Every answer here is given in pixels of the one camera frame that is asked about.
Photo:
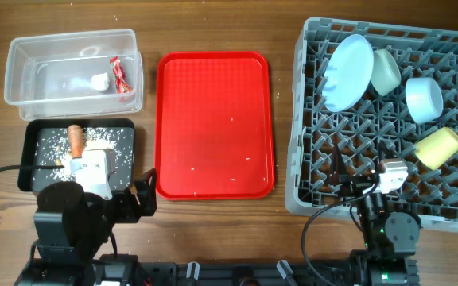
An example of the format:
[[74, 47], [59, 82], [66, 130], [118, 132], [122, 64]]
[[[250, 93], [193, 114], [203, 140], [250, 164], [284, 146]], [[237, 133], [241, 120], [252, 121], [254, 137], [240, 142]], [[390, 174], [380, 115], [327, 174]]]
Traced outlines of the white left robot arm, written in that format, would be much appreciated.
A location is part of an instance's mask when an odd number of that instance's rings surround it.
[[75, 182], [47, 186], [37, 196], [33, 217], [37, 240], [16, 280], [18, 285], [149, 285], [138, 257], [113, 252], [96, 259], [106, 242], [116, 243], [118, 223], [136, 223], [157, 209], [157, 172], [150, 169], [105, 200]]

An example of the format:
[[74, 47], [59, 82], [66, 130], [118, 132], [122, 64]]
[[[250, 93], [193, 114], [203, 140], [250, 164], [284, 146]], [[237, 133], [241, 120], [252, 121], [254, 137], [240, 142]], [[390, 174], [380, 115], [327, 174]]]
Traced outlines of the white tissue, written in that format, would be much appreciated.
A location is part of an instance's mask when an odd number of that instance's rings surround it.
[[106, 91], [110, 86], [110, 79], [107, 73], [93, 75], [91, 77], [91, 88], [95, 91]]

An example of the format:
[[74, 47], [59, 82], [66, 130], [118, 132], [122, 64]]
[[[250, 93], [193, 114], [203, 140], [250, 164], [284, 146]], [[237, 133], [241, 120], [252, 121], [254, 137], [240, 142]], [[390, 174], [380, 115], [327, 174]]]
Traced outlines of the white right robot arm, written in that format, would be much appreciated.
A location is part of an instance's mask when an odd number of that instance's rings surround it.
[[351, 197], [359, 216], [365, 250], [353, 250], [345, 267], [346, 285], [413, 285], [408, 257], [416, 253], [421, 229], [418, 215], [393, 211], [387, 196], [406, 182], [405, 161], [385, 151], [386, 157], [370, 175], [351, 176], [342, 153], [333, 148], [328, 184], [338, 186], [338, 196]]

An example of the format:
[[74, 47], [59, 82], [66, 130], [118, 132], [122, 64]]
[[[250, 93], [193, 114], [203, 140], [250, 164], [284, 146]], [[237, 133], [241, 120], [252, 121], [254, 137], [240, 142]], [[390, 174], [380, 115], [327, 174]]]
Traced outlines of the yellow plastic cup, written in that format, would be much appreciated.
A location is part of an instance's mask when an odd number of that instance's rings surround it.
[[458, 134], [443, 127], [415, 144], [417, 159], [431, 170], [438, 169], [458, 151]]

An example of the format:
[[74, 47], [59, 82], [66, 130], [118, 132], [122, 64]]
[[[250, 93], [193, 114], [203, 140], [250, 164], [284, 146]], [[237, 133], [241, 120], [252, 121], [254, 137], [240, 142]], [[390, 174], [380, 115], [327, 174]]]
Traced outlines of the large white plate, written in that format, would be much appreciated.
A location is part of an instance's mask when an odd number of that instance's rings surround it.
[[371, 44], [361, 35], [344, 39], [328, 61], [327, 79], [321, 95], [325, 107], [340, 112], [353, 107], [363, 96], [371, 80], [374, 54]]

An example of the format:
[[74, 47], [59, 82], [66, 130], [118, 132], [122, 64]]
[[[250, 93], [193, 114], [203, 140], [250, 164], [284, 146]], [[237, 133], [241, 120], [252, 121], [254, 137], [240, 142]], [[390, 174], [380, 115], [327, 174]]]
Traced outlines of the pale green bowl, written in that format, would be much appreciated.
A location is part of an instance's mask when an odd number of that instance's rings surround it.
[[401, 73], [391, 53], [386, 49], [374, 52], [374, 65], [371, 74], [371, 84], [379, 95], [388, 95], [399, 86]]

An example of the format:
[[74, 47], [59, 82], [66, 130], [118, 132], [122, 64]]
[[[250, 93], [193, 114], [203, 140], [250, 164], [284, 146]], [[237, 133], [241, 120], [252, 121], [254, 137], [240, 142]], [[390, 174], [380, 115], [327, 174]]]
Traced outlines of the small bowl with food scraps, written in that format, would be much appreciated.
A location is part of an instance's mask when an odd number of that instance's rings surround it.
[[423, 124], [441, 116], [444, 100], [433, 78], [411, 78], [406, 82], [406, 104], [411, 118]]

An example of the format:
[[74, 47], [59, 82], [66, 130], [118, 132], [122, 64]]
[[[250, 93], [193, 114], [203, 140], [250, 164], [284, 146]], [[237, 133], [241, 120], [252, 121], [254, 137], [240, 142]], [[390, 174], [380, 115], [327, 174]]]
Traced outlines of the orange carrot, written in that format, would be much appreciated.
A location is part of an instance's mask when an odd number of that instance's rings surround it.
[[68, 140], [72, 158], [81, 158], [83, 153], [83, 128], [78, 125], [68, 127]]

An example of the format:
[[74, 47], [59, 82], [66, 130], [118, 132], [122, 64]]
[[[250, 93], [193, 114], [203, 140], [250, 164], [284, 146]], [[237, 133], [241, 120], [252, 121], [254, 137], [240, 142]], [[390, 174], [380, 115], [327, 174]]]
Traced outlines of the red candy wrapper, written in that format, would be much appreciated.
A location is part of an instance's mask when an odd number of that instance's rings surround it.
[[126, 82], [126, 74], [121, 65], [120, 59], [116, 56], [110, 59], [111, 70], [114, 73], [114, 83], [118, 94], [125, 94], [131, 92], [132, 87]]

